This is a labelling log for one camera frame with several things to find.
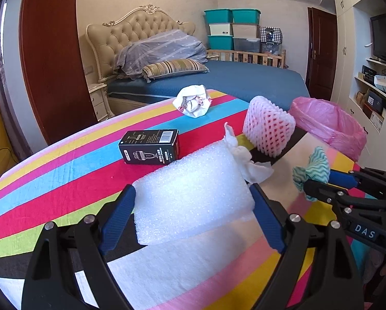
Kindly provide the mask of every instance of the curtain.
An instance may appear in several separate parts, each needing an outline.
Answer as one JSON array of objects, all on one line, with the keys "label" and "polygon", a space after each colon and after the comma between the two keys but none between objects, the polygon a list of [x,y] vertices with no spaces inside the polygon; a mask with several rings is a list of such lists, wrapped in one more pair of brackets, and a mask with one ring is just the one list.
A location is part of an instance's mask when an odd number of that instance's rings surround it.
[{"label": "curtain", "polygon": [[0,7],[0,113],[15,154],[19,160],[24,160],[31,156],[33,153],[28,146],[27,140],[25,139],[17,118],[14,115],[14,110],[10,98],[6,96],[7,88],[1,47],[1,16],[2,11],[4,10],[4,3],[5,0]]}]

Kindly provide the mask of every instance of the white foam block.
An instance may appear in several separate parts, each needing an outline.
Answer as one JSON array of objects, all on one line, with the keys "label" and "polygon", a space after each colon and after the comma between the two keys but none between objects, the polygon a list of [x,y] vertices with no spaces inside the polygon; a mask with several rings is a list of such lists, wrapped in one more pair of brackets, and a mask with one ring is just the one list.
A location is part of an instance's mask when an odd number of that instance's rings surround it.
[{"label": "white foam block", "polygon": [[224,141],[140,178],[134,221],[142,245],[187,238],[252,212],[254,200]]}]

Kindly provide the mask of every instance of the barcode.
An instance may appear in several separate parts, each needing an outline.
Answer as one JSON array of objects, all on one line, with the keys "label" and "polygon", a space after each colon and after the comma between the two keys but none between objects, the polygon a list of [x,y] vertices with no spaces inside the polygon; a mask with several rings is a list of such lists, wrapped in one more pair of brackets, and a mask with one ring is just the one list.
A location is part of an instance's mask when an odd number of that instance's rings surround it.
[{"label": "barcode", "polygon": [[165,130],[164,132],[162,132],[159,143],[170,143],[170,141],[172,140],[172,136],[172,130]]}]

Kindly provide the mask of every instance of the trash bin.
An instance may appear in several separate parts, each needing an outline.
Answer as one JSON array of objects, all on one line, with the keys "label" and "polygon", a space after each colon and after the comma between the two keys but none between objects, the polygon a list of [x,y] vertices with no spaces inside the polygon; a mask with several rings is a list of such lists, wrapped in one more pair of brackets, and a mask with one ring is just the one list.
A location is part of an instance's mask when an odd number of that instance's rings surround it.
[{"label": "trash bin", "polygon": [[358,161],[366,144],[366,133],[358,121],[340,106],[326,100],[299,97],[289,110],[296,126]]}]

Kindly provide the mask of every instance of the blue bedspread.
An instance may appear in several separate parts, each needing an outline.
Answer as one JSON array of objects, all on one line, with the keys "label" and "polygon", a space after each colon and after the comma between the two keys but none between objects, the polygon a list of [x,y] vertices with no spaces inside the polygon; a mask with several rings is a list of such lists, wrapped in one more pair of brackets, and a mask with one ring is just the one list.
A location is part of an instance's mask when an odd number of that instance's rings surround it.
[{"label": "blue bedspread", "polygon": [[250,101],[263,95],[274,104],[289,110],[293,99],[309,97],[301,75],[295,71],[250,63],[230,61],[208,61],[208,73],[197,73],[152,80],[116,79],[108,84],[108,95],[151,104],[177,96],[185,86],[203,84],[208,89],[218,90]]}]

